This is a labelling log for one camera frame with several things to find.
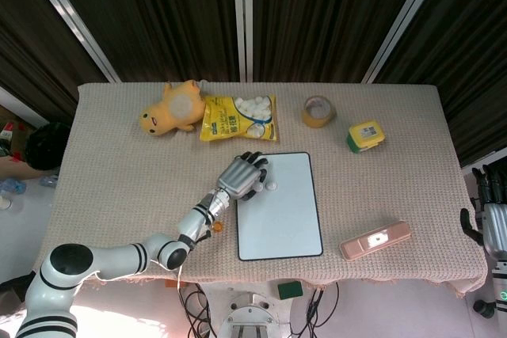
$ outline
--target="snack bag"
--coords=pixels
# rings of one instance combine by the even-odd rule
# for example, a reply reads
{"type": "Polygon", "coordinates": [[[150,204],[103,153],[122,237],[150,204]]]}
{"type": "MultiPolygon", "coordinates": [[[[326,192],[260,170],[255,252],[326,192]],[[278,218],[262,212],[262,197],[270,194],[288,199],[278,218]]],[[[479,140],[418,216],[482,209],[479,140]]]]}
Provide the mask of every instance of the snack bag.
{"type": "Polygon", "coordinates": [[[243,100],[233,97],[204,97],[203,127],[200,139],[210,142],[241,136],[276,141],[275,96],[243,100]]]}

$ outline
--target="yellow box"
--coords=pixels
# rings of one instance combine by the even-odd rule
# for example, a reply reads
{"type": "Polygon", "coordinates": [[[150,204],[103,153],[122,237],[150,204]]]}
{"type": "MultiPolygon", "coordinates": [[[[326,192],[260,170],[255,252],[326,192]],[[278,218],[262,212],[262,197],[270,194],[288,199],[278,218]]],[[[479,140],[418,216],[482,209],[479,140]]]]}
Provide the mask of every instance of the yellow box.
{"type": "Polygon", "coordinates": [[[376,120],[370,120],[349,128],[347,144],[350,150],[357,154],[378,146],[385,138],[386,135],[376,120]]]}

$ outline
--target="table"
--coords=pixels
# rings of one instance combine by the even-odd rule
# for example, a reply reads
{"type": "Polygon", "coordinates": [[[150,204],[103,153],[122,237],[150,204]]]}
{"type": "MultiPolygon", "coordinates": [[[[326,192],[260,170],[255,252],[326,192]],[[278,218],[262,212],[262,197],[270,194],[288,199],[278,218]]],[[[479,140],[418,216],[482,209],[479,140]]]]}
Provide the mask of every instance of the table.
{"type": "MultiPolygon", "coordinates": [[[[261,282],[301,279],[427,279],[459,293],[480,287],[487,273],[482,248],[466,237],[459,211],[473,207],[436,87],[337,83],[201,82],[204,93],[250,98],[276,95],[278,142],[201,142],[197,132],[145,135],[137,118],[160,99],[163,83],[90,83],[79,105],[63,159],[54,210],[37,261],[67,242],[125,245],[154,232],[176,237],[178,221],[215,183],[236,154],[306,151],[311,155],[324,253],[309,258],[242,262],[234,206],[224,231],[189,255],[182,279],[261,282]],[[304,101],[323,95],[336,118],[310,129],[304,101]],[[375,119],[386,141],[361,154],[345,139],[350,125],[375,119]],[[396,220],[413,236],[402,244],[346,262],[339,243],[396,220]]],[[[152,264],[137,279],[174,278],[152,264]]]]}

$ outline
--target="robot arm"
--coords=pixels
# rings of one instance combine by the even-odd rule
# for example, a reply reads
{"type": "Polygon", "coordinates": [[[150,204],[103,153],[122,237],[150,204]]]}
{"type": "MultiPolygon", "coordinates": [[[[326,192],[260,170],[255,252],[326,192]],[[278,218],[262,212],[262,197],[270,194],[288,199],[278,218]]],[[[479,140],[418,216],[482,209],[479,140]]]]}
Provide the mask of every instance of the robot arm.
{"type": "Polygon", "coordinates": [[[166,270],[179,268],[196,244],[211,235],[210,227],[229,207],[230,199],[248,200],[252,189],[263,182],[267,160],[261,153],[244,153],[236,157],[220,175],[210,191],[177,226],[177,240],[155,234],[142,243],[110,249],[65,244],[53,249],[33,279],[26,294],[27,316],[16,337],[76,337],[78,323],[70,313],[72,302],[83,281],[91,275],[114,280],[146,271],[150,261],[166,270]]]}

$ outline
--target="yellow plush toy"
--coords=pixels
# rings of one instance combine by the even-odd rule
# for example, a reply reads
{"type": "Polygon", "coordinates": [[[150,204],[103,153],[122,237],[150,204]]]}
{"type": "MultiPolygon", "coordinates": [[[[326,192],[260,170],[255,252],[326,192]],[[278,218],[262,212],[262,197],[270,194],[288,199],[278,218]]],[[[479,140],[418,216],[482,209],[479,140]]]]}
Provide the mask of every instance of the yellow plush toy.
{"type": "Polygon", "coordinates": [[[175,89],[167,82],[162,100],[143,111],[139,124],[150,135],[162,135],[173,128],[193,131],[192,123],[203,118],[204,106],[195,81],[186,81],[175,89]]]}

